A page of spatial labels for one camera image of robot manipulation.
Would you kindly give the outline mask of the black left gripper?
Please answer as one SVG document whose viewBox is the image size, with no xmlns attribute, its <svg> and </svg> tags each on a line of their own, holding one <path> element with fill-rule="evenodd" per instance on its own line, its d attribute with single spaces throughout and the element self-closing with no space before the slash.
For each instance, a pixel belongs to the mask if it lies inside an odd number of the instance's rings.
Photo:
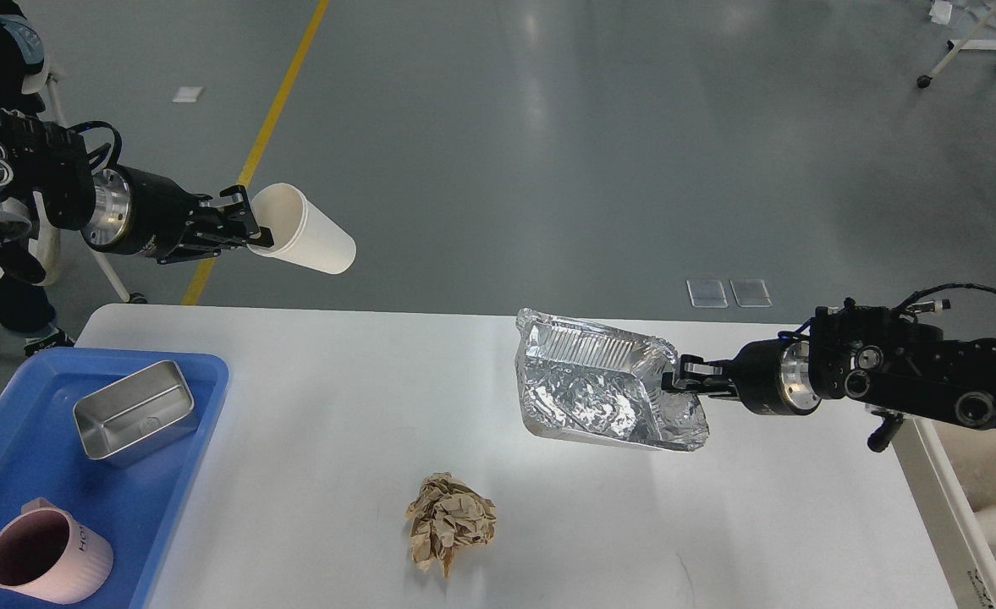
<svg viewBox="0 0 996 609">
<path fill-rule="evenodd" d="M 98 253 L 176 265 L 216 258 L 234 248 L 276 245 L 271 229 L 258 223 L 242 184 L 217 196 L 195 194 L 171 178 L 117 165 L 95 173 L 92 185 L 94 211 L 81 238 Z"/>
</svg>

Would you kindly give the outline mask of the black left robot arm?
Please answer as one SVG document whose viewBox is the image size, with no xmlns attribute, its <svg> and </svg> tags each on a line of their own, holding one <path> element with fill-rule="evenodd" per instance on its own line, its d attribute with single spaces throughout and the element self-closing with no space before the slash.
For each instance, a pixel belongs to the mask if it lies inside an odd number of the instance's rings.
<svg viewBox="0 0 996 609">
<path fill-rule="evenodd" d="M 89 151 L 84 135 L 112 139 Z M 243 185 L 219 196 L 193 194 L 171 178 L 119 163 L 122 138 L 107 121 L 72 127 L 0 108 L 0 269 L 37 284 L 47 270 L 22 246 L 38 220 L 80 232 L 92 250 L 158 265 L 217 257 L 239 247 L 271 247 Z"/>
</svg>

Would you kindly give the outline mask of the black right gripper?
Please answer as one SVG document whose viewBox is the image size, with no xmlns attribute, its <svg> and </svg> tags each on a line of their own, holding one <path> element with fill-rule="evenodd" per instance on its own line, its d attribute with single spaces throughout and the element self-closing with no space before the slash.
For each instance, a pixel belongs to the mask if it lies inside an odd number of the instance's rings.
<svg viewBox="0 0 996 609">
<path fill-rule="evenodd" d="M 661 389 L 739 401 L 758 415 L 807 416 L 820 405 L 812 386 L 810 347 L 781 339 L 748 343 L 733 359 L 681 355 L 677 373 L 663 374 Z"/>
</svg>

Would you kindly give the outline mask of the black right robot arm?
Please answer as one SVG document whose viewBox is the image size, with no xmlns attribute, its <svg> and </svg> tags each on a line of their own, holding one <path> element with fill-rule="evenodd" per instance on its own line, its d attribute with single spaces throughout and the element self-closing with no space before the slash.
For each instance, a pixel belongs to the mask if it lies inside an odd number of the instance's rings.
<svg viewBox="0 0 996 609">
<path fill-rule="evenodd" d="M 950 308 L 950 284 L 920 289 L 894 307 L 846 298 L 819 307 L 792 331 L 745 344 L 730 359 L 683 354 L 660 388 L 741 403 L 757 415 L 807 416 L 829 400 L 868 405 L 881 425 L 880 453 L 906 419 L 996 431 L 996 338 L 949 340 L 920 322 Z"/>
</svg>

